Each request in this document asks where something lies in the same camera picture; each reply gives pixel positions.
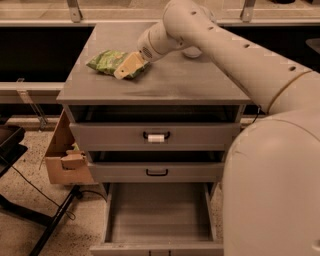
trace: cardboard box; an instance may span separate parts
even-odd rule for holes
[[[73,150],[75,139],[63,111],[45,154],[51,184],[94,184],[83,151]]]

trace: gray cabinet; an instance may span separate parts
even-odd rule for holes
[[[150,22],[98,24],[57,100],[108,203],[93,255],[223,255],[210,196],[251,103],[205,56],[180,52],[135,80],[86,62],[106,49],[134,51]]]

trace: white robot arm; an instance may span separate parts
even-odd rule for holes
[[[140,37],[144,59],[195,46],[270,114],[231,146],[223,177],[225,256],[320,255],[320,75],[172,0]]]

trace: drawer handle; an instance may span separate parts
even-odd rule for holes
[[[170,137],[170,132],[156,133],[156,134],[152,134],[152,133],[149,134],[147,132],[143,132],[143,138],[148,140],[148,142],[151,142],[151,143],[161,143],[169,139],[169,137]]]
[[[151,251],[149,251],[149,256],[152,256],[152,252]],[[168,251],[168,256],[171,256],[171,251]]]
[[[159,171],[152,171],[152,170],[146,169],[147,176],[151,176],[151,177],[163,177],[163,176],[167,176],[168,173],[169,173],[168,169],[165,169],[163,173],[160,173]]]

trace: cabinet top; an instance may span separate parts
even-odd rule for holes
[[[108,22],[95,26],[57,101],[65,105],[248,104],[251,100],[208,57],[180,51],[152,63],[133,80],[117,80],[86,66],[105,50],[136,51],[153,22]]]

